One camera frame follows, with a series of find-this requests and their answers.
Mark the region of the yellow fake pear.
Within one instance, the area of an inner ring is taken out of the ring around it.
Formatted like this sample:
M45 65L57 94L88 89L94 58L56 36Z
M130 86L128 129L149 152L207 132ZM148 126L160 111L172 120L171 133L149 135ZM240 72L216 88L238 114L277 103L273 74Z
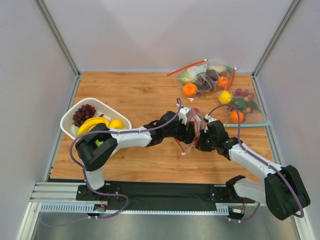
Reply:
M124 128L124 123L120 119L114 119L109 123L109 128L121 130Z

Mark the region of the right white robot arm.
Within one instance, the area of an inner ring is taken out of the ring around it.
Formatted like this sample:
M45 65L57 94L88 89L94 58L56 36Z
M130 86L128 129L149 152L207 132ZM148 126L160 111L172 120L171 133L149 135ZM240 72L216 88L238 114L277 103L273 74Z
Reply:
M310 205L311 199L294 166L282 166L252 151L238 137L229 137L223 123L215 118L206 119L205 123L196 148L203 152L215 150L260 180L255 182L243 176L233 178L231 186L239 197L266 205L279 220L304 216L303 210Z

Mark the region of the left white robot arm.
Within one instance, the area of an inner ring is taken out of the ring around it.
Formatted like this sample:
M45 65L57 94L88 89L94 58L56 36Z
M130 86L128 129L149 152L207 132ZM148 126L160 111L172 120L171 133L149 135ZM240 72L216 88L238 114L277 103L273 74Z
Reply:
M139 128L116 130L99 123L80 138L75 149L84 165L85 179L97 191L104 187L102 167L114 152L130 147L152 147L165 138L174 138L186 145L195 145L200 138L202 117L192 108L182 108L177 114L165 113Z

